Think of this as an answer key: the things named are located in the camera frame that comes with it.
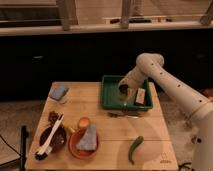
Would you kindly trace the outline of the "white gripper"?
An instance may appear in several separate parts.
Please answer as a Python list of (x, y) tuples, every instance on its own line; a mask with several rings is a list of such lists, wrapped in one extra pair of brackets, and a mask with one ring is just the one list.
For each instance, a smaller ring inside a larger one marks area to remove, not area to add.
[(118, 88), (120, 90), (124, 90), (127, 88), (138, 88), (139, 86), (140, 83), (137, 80), (135, 80), (132, 75), (124, 76), (118, 84)]

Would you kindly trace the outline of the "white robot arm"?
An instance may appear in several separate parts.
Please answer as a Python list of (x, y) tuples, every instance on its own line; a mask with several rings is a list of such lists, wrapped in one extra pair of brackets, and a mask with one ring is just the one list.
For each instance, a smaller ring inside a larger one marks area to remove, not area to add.
[(213, 171), (213, 102), (168, 73), (163, 65), (161, 54), (140, 54), (136, 66), (119, 82), (119, 91), (123, 98), (129, 98), (152, 78), (198, 128), (191, 171)]

